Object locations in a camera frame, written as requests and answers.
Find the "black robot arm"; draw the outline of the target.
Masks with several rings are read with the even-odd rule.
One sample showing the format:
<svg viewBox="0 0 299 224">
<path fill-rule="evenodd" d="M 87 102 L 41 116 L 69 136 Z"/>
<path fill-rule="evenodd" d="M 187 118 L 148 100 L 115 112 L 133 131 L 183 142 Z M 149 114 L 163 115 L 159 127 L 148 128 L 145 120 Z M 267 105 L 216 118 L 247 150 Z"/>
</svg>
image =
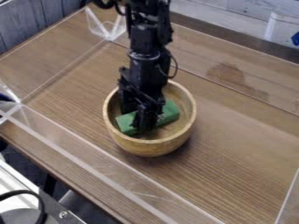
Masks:
<svg viewBox="0 0 299 224">
<path fill-rule="evenodd" d="M 115 8 L 125 17 L 129 38 L 129 67 L 119 68 L 121 114 L 135 112 L 132 127 L 151 130 L 165 104 L 163 88 L 168 83 L 173 41 L 169 17 L 171 0 L 92 0 L 101 9 Z"/>
</svg>

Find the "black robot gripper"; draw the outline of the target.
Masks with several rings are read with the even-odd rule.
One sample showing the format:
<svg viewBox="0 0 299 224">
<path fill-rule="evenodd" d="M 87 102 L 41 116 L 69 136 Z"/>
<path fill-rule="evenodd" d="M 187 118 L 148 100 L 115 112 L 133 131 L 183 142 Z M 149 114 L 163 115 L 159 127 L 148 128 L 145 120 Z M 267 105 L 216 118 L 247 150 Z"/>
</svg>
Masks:
<svg viewBox="0 0 299 224">
<path fill-rule="evenodd" d="M 119 68 L 120 111 L 136 111 L 133 127 L 139 134 L 152 130 L 163 113 L 163 88 L 168 82 L 171 54 L 159 52 L 155 56 L 131 52 L 129 67 Z"/>
</svg>

